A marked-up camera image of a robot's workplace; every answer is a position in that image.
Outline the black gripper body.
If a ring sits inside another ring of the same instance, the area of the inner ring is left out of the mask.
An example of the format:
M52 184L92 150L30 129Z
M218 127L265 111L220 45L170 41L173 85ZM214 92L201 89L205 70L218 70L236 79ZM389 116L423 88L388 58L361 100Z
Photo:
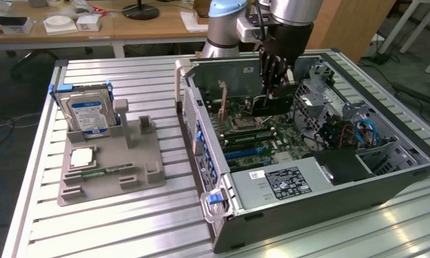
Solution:
M274 25L268 28L265 52L286 60L296 60L305 51L314 24L304 26Z

